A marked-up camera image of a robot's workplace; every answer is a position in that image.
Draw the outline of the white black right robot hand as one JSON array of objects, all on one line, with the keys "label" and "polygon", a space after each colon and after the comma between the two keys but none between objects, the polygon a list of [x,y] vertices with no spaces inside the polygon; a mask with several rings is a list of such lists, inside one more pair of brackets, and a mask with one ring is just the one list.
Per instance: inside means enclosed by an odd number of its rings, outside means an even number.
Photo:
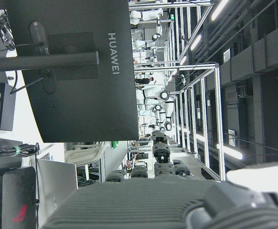
[{"label": "white black right robot hand", "polygon": [[278,229],[278,193],[233,181],[199,180],[170,159],[167,136],[151,135],[154,178],[145,167],[130,179],[113,171],[83,187],[49,217],[46,229]]}]

